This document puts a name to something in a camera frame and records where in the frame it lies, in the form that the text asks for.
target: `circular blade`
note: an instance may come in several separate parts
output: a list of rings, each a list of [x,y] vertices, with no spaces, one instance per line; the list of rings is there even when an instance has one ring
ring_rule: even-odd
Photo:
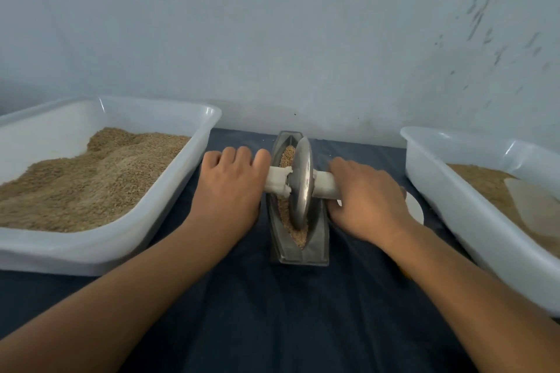
[[[304,228],[307,212],[313,193],[313,157],[312,147],[307,137],[297,143],[293,156],[292,170],[288,176],[288,185],[292,188],[290,198],[290,220],[294,228]]]

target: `grain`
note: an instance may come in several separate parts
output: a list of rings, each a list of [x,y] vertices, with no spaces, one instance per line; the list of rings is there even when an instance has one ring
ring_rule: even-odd
[[[448,165],[538,245],[560,258],[560,239],[533,232],[517,212],[508,186],[504,182],[505,179],[516,177],[502,171],[490,170],[476,165]]]
[[[105,128],[74,158],[40,161],[0,186],[0,227],[70,233],[128,213],[179,151],[186,136]]]
[[[289,145],[282,154],[280,167],[291,166],[295,153],[296,148]],[[296,245],[298,245],[300,249],[304,249],[305,243],[307,242],[307,219],[305,220],[304,228],[301,230],[294,228],[292,221],[290,221],[290,204],[288,202],[288,198],[284,198],[282,196],[278,196],[278,211],[280,212],[280,219],[282,220],[284,227],[288,230],[288,233],[290,233],[290,236]]]

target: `white plastic tray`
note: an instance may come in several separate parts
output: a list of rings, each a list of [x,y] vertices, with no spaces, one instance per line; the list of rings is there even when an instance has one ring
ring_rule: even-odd
[[[101,96],[0,117],[0,183],[40,160],[80,155],[104,127],[192,136],[136,207],[112,223],[76,233],[0,228],[0,269],[97,276],[143,250],[200,162],[221,114],[209,105]]]
[[[560,198],[560,155],[532,143],[404,127],[410,181],[481,267],[560,315],[560,259],[537,245],[446,164],[501,170]]]

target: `right hand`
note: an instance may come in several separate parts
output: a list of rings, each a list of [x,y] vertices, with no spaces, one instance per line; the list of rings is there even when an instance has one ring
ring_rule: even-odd
[[[332,220],[350,235],[385,249],[415,224],[403,189],[391,176],[368,165],[332,160],[330,172],[340,190],[342,207],[328,202]]]

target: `blue tablecloth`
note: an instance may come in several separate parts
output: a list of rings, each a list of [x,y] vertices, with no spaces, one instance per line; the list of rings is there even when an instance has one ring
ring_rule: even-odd
[[[208,150],[245,145],[255,153],[271,150],[275,138],[214,129]],[[311,145],[316,168],[342,156],[389,172],[419,200],[425,224],[464,253],[405,177],[403,149],[327,140]],[[197,170],[152,243],[185,219],[198,176]],[[332,227],[328,267],[270,264],[262,201],[257,224],[151,327],[123,371],[475,371],[423,291],[375,246]],[[0,337],[92,280],[1,271]]]

